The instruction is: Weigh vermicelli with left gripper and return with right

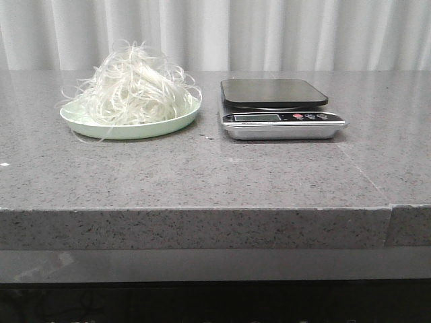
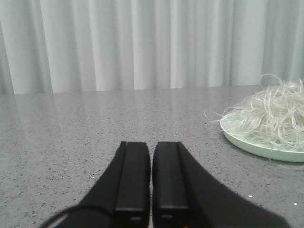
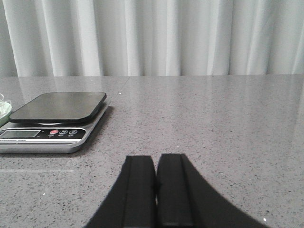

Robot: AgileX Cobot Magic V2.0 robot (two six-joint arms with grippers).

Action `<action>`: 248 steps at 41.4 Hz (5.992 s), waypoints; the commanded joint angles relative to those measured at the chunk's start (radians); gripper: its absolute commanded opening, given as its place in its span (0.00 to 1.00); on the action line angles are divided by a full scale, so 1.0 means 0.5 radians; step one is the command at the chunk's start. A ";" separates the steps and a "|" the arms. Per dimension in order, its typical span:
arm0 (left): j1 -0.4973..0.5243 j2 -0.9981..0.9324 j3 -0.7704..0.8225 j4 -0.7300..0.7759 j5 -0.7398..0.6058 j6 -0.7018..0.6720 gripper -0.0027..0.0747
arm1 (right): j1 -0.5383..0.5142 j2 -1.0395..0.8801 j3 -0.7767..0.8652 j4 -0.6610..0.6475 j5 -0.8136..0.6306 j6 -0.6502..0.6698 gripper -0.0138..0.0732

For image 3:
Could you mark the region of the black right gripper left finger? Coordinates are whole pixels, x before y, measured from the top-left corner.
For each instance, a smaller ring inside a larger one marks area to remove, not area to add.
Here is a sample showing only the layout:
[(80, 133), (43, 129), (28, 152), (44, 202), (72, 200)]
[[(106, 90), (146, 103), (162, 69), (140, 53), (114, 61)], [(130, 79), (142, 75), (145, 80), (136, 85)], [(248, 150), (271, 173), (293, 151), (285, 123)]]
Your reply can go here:
[(154, 228), (155, 169), (151, 156), (127, 156), (105, 200), (87, 228)]

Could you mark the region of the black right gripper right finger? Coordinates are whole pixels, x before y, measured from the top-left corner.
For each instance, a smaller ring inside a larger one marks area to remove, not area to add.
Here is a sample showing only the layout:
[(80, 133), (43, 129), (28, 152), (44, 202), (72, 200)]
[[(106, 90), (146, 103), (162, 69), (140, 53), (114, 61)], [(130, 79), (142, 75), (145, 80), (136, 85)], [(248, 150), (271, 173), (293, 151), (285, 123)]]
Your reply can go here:
[(159, 228), (264, 228), (219, 194), (185, 154), (162, 154), (157, 168)]

